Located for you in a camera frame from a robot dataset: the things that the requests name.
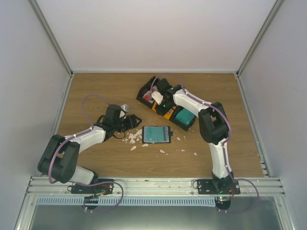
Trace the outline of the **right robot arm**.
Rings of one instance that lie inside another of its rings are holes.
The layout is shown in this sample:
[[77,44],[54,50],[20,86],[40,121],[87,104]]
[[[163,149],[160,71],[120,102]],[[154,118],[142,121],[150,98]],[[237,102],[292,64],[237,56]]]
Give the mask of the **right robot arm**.
[[156,103],[155,110],[165,115],[172,107],[181,106],[193,113],[199,121],[202,139],[208,143],[213,161],[213,190],[225,193],[234,182],[228,166],[227,142],[232,130],[220,103],[210,103],[190,93],[182,85],[171,86],[166,79],[154,78],[151,88],[157,88],[151,97]]

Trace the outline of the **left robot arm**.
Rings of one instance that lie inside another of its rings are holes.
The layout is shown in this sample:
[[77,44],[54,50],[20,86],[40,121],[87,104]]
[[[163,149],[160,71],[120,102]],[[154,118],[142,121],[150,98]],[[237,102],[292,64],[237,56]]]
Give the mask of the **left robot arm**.
[[141,118],[127,115],[127,108],[127,104],[111,104],[88,129],[68,136],[53,135],[38,163],[38,171],[47,175],[51,184],[73,182],[82,184],[87,193],[95,193],[99,188],[95,172],[77,165],[79,154],[115,137],[116,132],[125,133],[138,127]]

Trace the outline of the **black leather card holder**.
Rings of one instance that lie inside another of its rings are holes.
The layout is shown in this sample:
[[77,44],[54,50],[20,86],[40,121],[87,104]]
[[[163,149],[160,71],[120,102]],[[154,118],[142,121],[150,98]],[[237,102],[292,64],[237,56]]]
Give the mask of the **black leather card holder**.
[[170,126],[154,126],[156,127],[157,140],[155,143],[145,143],[143,141],[143,129],[142,127],[142,143],[143,144],[156,144],[156,143],[171,143],[171,137],[173,136],[173,131]]

